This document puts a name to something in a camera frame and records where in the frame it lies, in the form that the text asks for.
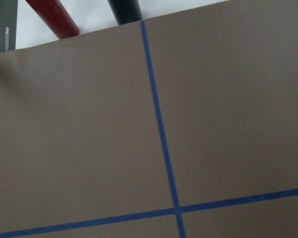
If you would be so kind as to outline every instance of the horizontal blue line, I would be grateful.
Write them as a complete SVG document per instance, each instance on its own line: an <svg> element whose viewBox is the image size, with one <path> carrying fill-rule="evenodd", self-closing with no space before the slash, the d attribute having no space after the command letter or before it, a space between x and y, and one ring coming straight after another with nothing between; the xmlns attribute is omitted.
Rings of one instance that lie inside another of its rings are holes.
<svg viewBox="0 0 298 238"><path fill-rule="evenodd" d="M0 238L12 238L12 237L29 236L29 235L35 235L35 234L41 234L41 233L59 232L59 231L77 229L77 228L93 227L93 226L112 224L112 223L118 223L118 222L139 220L144 218L160 217L160 216L166 216L166 215L172 215L172 214L174 214L174 210L173 208L169 208L169 209L162 209L162 210L156 210L156 211L134 213L134 214L123 215L123 216L101 218L101 219L95 219L90 221L75 222L75 223L33 228L33 229L27 229L27 230L15 231L15 232L0 233Z"/></svg>
<svg viewBox="0 0 298 238"><path fill-rule="evenodd" d="M252 202L261 202L261 201L273 200L273 199L284 198L284 197L292 197L292 196L298 196L298 189L183 206L183 207L180 207L180 211L181 213L195 212L195 211L201 211L201 210L207 210L207 209L234 206L234 205L240 205L240 204L252 203Z"/></svg>
<svg viewBox="0 0 298 238"><path fill-rule="evenodd" d="M298 189L183 206L183 207L180 207L179 209L181 213L195 212L195 211L201 211L201 210L207 210L207 209L234 206L234 205L240 205L245 203L261 202L261 201L267 201L267 200L273 200L273 199L285 198L285 197L293 197L293 196L298 196ZM118 222L126 222L126 221L139 220L139 219L145 219L145 218L173 215L175 213L176 211L174 208L168 208L168 209L161 209L156 211L134 213L134 214L123 215L123 216L95 219L90 221L75 222L75 223L68 223L68 224L55 225L55 226L49 226L49 227L27 229L22 231L0 233L0 238L12 238L12 237L28 236L28 235L35 235L35 234L41 234L41 233L71 230L76 228L93 227L93 226L112 224L112 223L118 223Z"/></svg>

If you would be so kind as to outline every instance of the blue tape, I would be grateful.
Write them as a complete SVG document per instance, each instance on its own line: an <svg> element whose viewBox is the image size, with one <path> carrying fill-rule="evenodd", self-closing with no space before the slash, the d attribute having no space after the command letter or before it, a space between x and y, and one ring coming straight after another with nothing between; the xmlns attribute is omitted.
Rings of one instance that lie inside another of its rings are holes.
<svg viewBox="0 0 298 238"><path fill-rule="evenodd" d="M261 201L273 200L273 199L284 198L284 197L293 197L293 196L298 196L298 189L183 206L180 208L180 210L181 210L181 213L195 212L195 211L201 211L201 210L207 210L207 209L234 206L234 205L240 205L240 204L252 203L252 202L261 202Z"/></svg>
<svg viewBox="0 0 298 238"><path fill-rule="evenodd" d="M90 221L75 222L75 223L33 228L33 229L27 229L27 230L15 231L15 232L0 233L0 238L12 238L12 237L29 236L29 235L35 235L35 234L41 234L41 233L59 232L59 231L77 229L77 228L93 227L93 226L99 226L99 225L105 225L105 224L126 222L126 221L139 220L139 219L151 218L151 217L167 216L167 215L173 215L173 214L174 214L174 209L169 208L169 209L162 209L162 210L156 210L156 211L150 211L150 212L134 213L134 214L123 215L123 216L101 218L101 219L95 219Z"/></svg>
<svg viewBox="0 0 298 238"><path fill-rule="evenodd" d="M170 190L171 190L173 206L176 211L175 212L176 220L177 220L177 224L178 224L180 237L186 238L183 220L182 220L182 214L179 210L179 207L180 207L179 198L178 198L177 189L175 186L167 140L166 140L165 133L164 133L162 115L161 115L158 93L157 93L157 88L155 85L153 67L152 67L151 56L150 56L146 25L145 25L144 21L141 21L140 24L141 24L141 32L142 32L143 42L144 42L144 49L145 49L145 55L146 55L147 68L148 68L149 80L150 80L150 85L151 85L151 92L152 92L152 97L153 97L155 115L157 118L157 123L158 123L158 128L159 128L160 140L161 140L161 145L162 145L162 150L163 150L165 166L166 166L166 170L167 170L167 174L168 174L168 180L169 180L169 186L170 186Z"/></svg>

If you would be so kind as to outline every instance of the black object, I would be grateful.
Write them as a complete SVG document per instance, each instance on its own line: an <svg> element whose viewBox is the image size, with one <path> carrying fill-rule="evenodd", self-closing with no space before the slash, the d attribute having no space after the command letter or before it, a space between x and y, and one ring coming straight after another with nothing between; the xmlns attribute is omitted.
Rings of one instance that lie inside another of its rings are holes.
<svg viewBox="0 0 298 238"><path fill-rule="evenodd" d="M118 25L143 19L138 0L108 0Z"/></svg>

